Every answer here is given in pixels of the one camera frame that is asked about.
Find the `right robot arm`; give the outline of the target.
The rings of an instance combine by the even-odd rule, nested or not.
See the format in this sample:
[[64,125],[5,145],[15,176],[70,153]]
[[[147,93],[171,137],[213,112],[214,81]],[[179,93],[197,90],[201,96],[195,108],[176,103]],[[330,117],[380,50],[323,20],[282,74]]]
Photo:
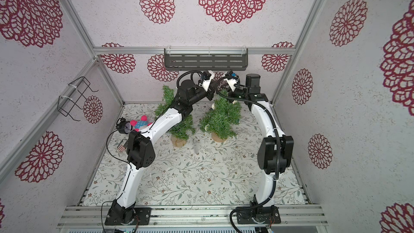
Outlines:
[[260,75],[247,74],[246,84],[239,82],[239,76],[228,71],[217,83],[226,81],[229,88],[222,94],[215,85],[216,93],[229,102],[244,102],[255,117],[263,140],[257,153],[257,163],[261,170],[261,181],[257,193],[248,207],[238,207],[229,214],[230,224],[238,233],[241,232],[233,221],[237,215],[240,223],[277,224],[281,222],[279,210],[273,204],[273,196],[279,181],[279,175],[291,165],[294,140],[287,136],[277,124],[271,112],[271,103],[266,94],[260,92]]

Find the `green christmas tree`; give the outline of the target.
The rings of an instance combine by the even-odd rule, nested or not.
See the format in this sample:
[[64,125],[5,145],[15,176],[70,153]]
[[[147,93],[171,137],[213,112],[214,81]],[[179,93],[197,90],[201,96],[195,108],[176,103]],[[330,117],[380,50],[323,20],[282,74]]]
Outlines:
[[[224,142],[237,135],[232,126],[239,124],[242,107],[239,101],[228,101],[222,96],[215,99],[213,103],[216,109],[211,108],[206,112],[199,126],[203,132],[211,134],[213,141]],[[208,126],[208,131],[204,131],[205,126]]]
[[163,98],[162,103],[158,105],[155,114],[156,121],[152,129],[155,130],[153,136],[158,139],[165,133],[171,135],[171,142],[174,147],[183,147],[189,137],[194,135],[196,128],[194,126],[192,115],[185,116],[180,113],[179,107],[183,107],[183,104],[177,102],[175,91],[169,86],[164,85],[162,87]]

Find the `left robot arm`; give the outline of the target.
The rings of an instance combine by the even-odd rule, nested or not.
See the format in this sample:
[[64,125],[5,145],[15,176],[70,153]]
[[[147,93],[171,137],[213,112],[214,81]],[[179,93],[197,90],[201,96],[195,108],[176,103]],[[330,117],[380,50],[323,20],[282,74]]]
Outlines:
[[193,104],[214,96],[210,85],[213,71],[188,71],[177,80],[177,93],[168,108],[142,131],[128,131],[122,123],[116,131],[128,135],[127,171],[119,194],[111,202],[106,218],[101,218],[102,226],[145,224],[144,216],[135,211],[136,195],[144,172],[155,160],[154,145],[171,128],[182,122],[193,111]]

